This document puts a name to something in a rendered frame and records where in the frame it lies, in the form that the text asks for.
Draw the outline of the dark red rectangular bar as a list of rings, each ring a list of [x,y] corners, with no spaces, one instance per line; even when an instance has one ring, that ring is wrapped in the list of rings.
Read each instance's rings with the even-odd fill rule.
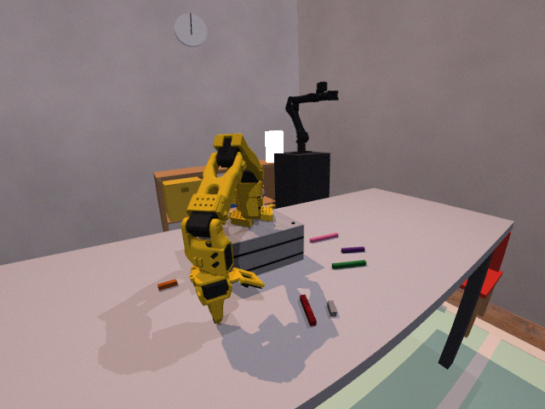
[[[317,325],[317,321],[315,319],[315,316],[313,314],[313,311],[310,307],[310,304],[307,300],[307,297],[306,295],[300,295],[300,300],[301,300],[301,305],[305,311],[305,314],[306,314],[306,317],[307,317],[307,320],[309,322],[309,325],[310,326],[315,326]]]

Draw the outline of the green rod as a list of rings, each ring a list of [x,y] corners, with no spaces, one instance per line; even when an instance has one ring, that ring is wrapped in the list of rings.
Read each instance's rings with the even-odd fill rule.
[[[366,266],[366,261],[353,261],[353,262],[338,262],[338,263],[332,263],[333,269],[340,269],[340,268],[355,268],[355,267],[363,267]]]

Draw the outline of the pink rod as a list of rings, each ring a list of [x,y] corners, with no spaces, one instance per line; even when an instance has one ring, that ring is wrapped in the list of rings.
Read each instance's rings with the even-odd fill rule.
[[[323,241],[323,240],[327,240],[327,239],[333,239],[333,238],[337,238],[337,237],[338,237],[338,233],[332,233],[332,234],[328,234],[328,235],[324,235],[324,236],[319,236],[319,237],[316,237],[316,238],[311,238],[310,243],[315,243],[315,242],[319,242],[319,241]]]

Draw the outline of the purple rod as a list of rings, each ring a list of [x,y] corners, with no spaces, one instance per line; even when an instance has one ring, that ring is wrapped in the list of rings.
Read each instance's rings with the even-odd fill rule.
[[[362,247],[350,247],[350,248],[341,248],[341,253],[354,253],[354,252],[364,252],[365,248]]]

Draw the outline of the orange rod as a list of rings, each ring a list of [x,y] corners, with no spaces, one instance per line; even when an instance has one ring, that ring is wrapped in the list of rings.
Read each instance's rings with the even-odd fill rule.
[[[178,285],[178,284],[177,284],[177,280],[176,280],[176,279],[173,279],[173,280],[170,280],[170,281],[167,281],[167,282],[163,282],[163,283],[161,283],[161,284],[158,284],[158,290],[161,291],[161,290],[164,290],[164,289],[167,289],[167,288],[176,286],[176,285]]]

